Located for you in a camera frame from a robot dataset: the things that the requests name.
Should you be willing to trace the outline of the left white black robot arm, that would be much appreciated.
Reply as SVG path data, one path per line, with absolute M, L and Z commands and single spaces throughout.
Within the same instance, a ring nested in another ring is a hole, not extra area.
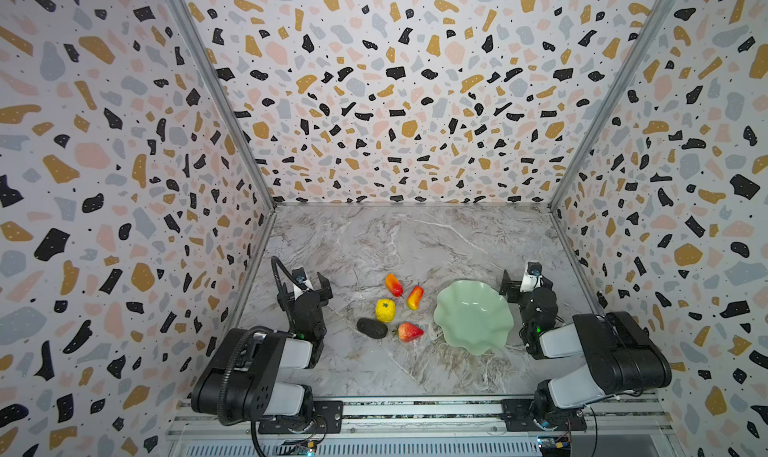
M 311 280 L 300 268 L 292 278 L 296 281 L 292 290 L 283 282 L 278 290 L 289 329 L 256 326 L 228 331 L 193 388 L 194 412 L 214 416 L 224 426 L 271 422 L 280 430 L 305 432 L 315 425 L 312 389 L 280 382 L 278 373 L 316 366 L 327 334 L 323 308 L 333 293 L 322 274 Z

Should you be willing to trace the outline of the red fake strawberry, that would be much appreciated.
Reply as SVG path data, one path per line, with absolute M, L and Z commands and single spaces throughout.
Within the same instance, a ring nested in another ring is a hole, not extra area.
M 396 335 L 401 342 L 408 343 L 421 338 L 424 331 L 414 324 L 405 322 L 399 325 Z

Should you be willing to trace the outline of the yellow fake lemon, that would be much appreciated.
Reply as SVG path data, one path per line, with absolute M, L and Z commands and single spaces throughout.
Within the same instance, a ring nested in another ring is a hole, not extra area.
M 375 316 L 379 322 L 390 323 L 396 316 L 396 304 L 391 299 L 380 299 L 376 303 Z

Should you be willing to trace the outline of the red yellow fake mango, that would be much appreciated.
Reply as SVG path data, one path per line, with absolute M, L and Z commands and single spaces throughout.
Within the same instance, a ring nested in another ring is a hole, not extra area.
M 394 297 L 401 297 L 404 292 L 403 285 L 401 282 L 397 279 L 397 277 L 389 273 L 385 278 L 385 286 L 387 290 L 394 296 Z
M 407 306 L 412 311 L 417 311 L 420 307 L 420 302 L 424 295 L 424 289 L 420 286 L 415 286 L 410 292 L 407 298 Z

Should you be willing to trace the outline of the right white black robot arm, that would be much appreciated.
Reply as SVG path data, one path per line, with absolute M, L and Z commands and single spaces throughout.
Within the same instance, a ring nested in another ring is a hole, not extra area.
M 537 385 L 525 415 L 543 430 L 578 426 L 579 412 L 619 395 L 639 396 L 672 380 L 671 365 L 629 313 L 559 316 L 553 283 L 541 264 L 530 262 L 520 280 L 505 273 L 500 294 L 519 308 L 519 337 L 536 360 L 582 357 L 585 363 L 565 376 Z

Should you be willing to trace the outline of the dark fake avocado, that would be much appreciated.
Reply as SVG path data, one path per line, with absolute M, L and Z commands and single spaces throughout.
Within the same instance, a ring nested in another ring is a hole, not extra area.
M 360 333 L 376 340 L 384 339 L 389 334 L 387 325 L 376 319 L 360 318 L 356 322 L 356 328 Z

